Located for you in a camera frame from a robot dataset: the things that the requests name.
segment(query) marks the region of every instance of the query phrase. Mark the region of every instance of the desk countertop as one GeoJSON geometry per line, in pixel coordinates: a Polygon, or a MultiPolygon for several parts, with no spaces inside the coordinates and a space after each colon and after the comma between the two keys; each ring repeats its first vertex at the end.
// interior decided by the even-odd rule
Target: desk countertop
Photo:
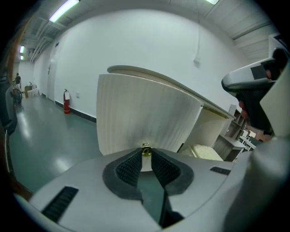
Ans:
{"type": "Polygon", "coordinates": [[[125,75],[134,75],[137,77],[142,77],[142,78],[148,78],[151,79],[150,77],[153,77],[152,80],[157,81],[156,79],[161,79],[164,80],[165,82],[169,82],[173,85],[175,85],[176,87],[179,87],[187,92],[189,92],[190,94],[194,95],[194,97],[196,97],[198,100],[200,100],[203,103],[203,106],[211,108],[213,110],[216,110],[217,112],[223,114],[224,116],[226,116],[227,118],[233,120],[235,119],[235,116],[230,114],[228,111],[222,109],[221,107],[219,107],[218,105],[216,105],[215,103],[213,103],[212,101],[208,100],[207,98],[205,98],[204,96],[200,95],[199,93],[195,92],[194,90],[186,87],[185,85],[179,83],[178,81],[169,78],[168,76],[165,76],[163,74],[160,74],[158,72],[154,72],[145,68],[139,68],[139,67],[135,67],[135,66],[128,66],[128,65],[115,65],[115,66],[110,66],[108,68],[108,72],[109,73],[118,73],[118,74],[125,74],[125,75]]]}
{"type": "Polygon", "coordinates": [[[227,137],[227,136],[221,136],[221,137],[224,138],[231,145],[233,145],[233,150],[242,149],[242,148],[246,147],[240,141],[234,140],[233,138],[230,138],[230,137],[227,137]]]}

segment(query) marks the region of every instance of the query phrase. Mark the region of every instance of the curved reception desk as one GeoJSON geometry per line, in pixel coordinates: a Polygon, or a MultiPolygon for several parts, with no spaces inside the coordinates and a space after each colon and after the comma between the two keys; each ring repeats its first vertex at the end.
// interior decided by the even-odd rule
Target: curved reception desk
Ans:
{"type": "MultiPolygon", "coordinates": [[[[141,147],[177,152],[192,144],[212,146],[234,116],[162,74],[112,66],[99,76],[97,135],[103,155],[141,147]]],[[[151,171],[143,157],[142,171],[151,171]]]]}

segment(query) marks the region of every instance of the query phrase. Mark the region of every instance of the fluorescent light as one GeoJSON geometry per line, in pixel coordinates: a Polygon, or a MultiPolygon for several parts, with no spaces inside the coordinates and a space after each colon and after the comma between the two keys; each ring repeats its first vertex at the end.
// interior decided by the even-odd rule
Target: fluorescent light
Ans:
{"type": "Polygon", "coordinates": [[[20,47],[20,53],[23,53],[24,52],[24,46],[21,46],[20,47]]]}
{"type": "Polygon", "coordinates": [[[208,1],[211,4],[215,5],[216,3],[218,3],[219,0],[206,0],[206,1],[208,1]]]}
{"type": "Polygon", "coordinates": [[[72,8],[76,3],[79,3],[79,0],[67,0],[49,19],[51,22],[58,20],[65,12],[72,8]]]}

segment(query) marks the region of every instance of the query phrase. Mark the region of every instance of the wall outlet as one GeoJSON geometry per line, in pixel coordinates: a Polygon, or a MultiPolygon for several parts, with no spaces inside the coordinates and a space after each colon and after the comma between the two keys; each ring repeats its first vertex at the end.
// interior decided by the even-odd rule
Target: wall outlet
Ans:
{"type": "Polygon", "coordinates": [[[196,55],[193,62],[195,62],[196,64],[200,64],[200,56],[196,55]]]}

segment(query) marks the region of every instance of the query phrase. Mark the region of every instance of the red fire extinguisher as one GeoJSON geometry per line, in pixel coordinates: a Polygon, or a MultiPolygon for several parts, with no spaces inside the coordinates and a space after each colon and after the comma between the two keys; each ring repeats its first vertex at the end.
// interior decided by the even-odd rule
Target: red fire extinguisher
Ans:
{"type": "Polygon", "coordinates": [[[65,91],[63,92],[63,110],[65,114],[70,113],[70,107],[69,107],[69,92],[64,89],[65,91]]]}

